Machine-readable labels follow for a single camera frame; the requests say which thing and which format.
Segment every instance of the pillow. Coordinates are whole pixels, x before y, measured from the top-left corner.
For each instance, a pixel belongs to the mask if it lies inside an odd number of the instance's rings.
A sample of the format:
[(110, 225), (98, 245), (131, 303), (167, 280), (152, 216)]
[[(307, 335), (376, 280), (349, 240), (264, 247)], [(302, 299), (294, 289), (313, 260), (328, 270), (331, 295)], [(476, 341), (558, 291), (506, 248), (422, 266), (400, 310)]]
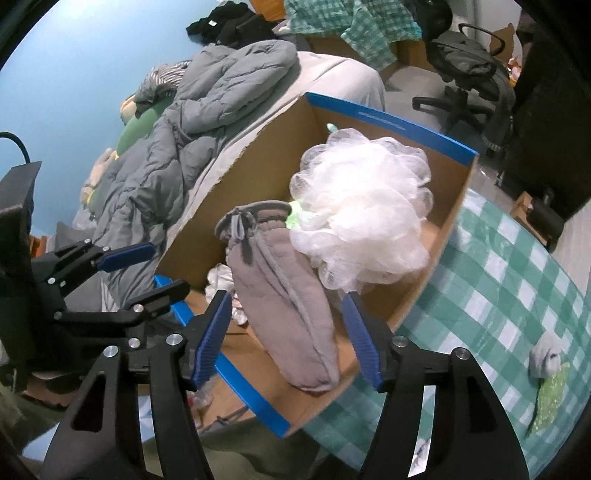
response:
[(139, 118), (132, 117), (119, 137), (117, 143), (117, 154), (123, 155), (129, 147), (136, 143), (140, 138), (144, 138), (152, 132), (152, 128), (156, 120), (160, 118), (166, 107), (168, 107), (174, 100), (174, 96), (168, 96), (156, 102), (153, 106), (148, 108)]
[[(56, 250), (68, 245), (92, 238), (95, 229), (76, 230), (65, 223), (58, 222), (56, 229)], [(65, 298), (66, 306), (72, 312), (100, 312), (102, 298), (100, 294), (100, 275), (94, 274)]]

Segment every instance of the green checkered tablecloth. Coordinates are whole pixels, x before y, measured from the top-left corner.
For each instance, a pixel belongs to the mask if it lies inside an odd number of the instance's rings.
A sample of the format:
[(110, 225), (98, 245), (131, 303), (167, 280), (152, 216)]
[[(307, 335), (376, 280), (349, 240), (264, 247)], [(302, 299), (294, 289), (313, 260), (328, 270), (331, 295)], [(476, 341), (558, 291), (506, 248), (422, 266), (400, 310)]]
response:
[(391, 43), (422, 37), (400, 0), (285, 0), (284, 5), (292, 33), (341, 37), (376, 70), (396, 60)]
[[(529, 354), (545, 330), (562, 341), (570, 362), (554, 424), (532, 435), (538, 381)], [(570, 434), (591, 391), (589, 309), (577, 287), (519, 224), (469, 191), (439, 266), (397, 332), (419, 347), (444, 353), (468, 348), (501, 399), (534, 478)], [(426, 390), (417, 449), (428, 440), (434, 388)], [(384, 403), (359, 377), (305, 430), (350, 466), (359, 468)]]

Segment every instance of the cardboard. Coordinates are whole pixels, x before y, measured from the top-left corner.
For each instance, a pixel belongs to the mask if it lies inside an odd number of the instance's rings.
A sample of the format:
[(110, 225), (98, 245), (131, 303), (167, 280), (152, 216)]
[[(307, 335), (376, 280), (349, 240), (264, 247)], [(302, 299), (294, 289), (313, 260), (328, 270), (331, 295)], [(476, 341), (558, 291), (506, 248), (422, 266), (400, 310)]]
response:
[(423, 40), (401, 40), (396, 45), (401, 63), (431, 72), (437, 71), (427, 60), (427, 50)]
[[(368, 138), (394, 137), (406, 145), (421, 147), (427, 154), (432, 173), (428, 187), (434, 196), (433, 211), (424, 223), (422, 235), (431, 255), (428, 267), (407, 281), (376, 286), (363, 296), (368, 310), (387, 321), (391, 329), (400, 325), (447, 243), (476, 153), (443, 135), (387, 113), (312, 93), (273, 119), (243, 150), (162, 259), (160, 274), (183, 278), (194, 288), (188, 300), (194, 313), (205, 308), (203, 295), (198, 292), (206, 286), (207, 272), (225, 260), (225, 246), (213, 235), (216, 222), (236, 205), (289, 199), (289, 180), (299, 171), (302, 154), (326, 141), (327, 123), (339, 128), (356, 128)], [(234, 324), (225, 337), (216, 368), (263, 423), (277, 435), (285, 436), (316, 417), (359, 373), (355, 352), (338, 314), (335, 326), (341, 380), (331, 392), (313, 395), (292, 387), (252, 330)]]
[(531, 233), (538, 242), (547, 247), (549, 243), (548, 239), (543, 237), (542, 234), (532, 227), (527, 220), (527, 213), (530, 210), (532, 201), (532, 196), (527, 192), (523, 192), (513, 205), (513, 208), (509, 214), (517, 221), (518, 224)]
[[(314, 53), (323, 53), (326, 55), (334, 55), (336, 57), (344, 57), (346, 59), (354, 59), (365, 63), (361, 55), (359, 55), (351, 46), (342, 38), (339, 37), (319, 37), (318, 35), (307, 35), (306, 41)], [(397, 45), (390, 44), (390, 51), (396, 56)], [(388, 65), (379, 72), (383, 81), (388, 80), (392, 74), (400, 67), (398, 60)]]
[[(496, 55), (495, 58), (503, 62), (504, 65), (507, 65), (509, 60), (513, 58), (513, 50), (515, 49), (515, 27), (510, 23), (505, 28), (495, 30), (493, 33), (505, 41), (505, 48), (501, 53)], [(491, 43), (489, 44), (488, 51), (494, 51), (494, 49), (499, 48), (500, 46), (501, 42), (491, 36)]]

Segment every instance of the gray blanket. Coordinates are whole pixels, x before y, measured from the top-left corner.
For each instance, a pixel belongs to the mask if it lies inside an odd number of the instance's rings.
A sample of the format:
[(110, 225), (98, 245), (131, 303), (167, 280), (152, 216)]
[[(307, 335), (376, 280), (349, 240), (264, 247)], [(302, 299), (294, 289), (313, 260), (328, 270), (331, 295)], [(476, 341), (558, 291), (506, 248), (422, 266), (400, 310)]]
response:
[(281, 40), (238, 51), (205, 47), (188, 66), (174, 102), (152, 133), (111, 164), (101, 180), (109, 188), (94, 199), (94, 241), (111, 248), (150, 241), (160, 250), (152, 261), (105, 274), (120, 306), (151, 288), (166, 231), (181, 217), (199, 174), (261, 114), (257, 107), (296, 61), (295, 46)]

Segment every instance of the mesh sponge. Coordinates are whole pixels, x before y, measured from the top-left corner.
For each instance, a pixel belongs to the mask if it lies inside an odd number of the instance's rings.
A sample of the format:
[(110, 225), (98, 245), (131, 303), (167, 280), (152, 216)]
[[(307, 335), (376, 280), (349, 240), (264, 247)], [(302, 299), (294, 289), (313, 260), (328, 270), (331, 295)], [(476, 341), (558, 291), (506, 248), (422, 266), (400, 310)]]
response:
[(427, 265), (421, 223), (433, 194), (423, 150), (346, 128), (307, 150), (300, 167), (290, 193), (302, 211), (290, 238), (327, 289), (360, 291)]

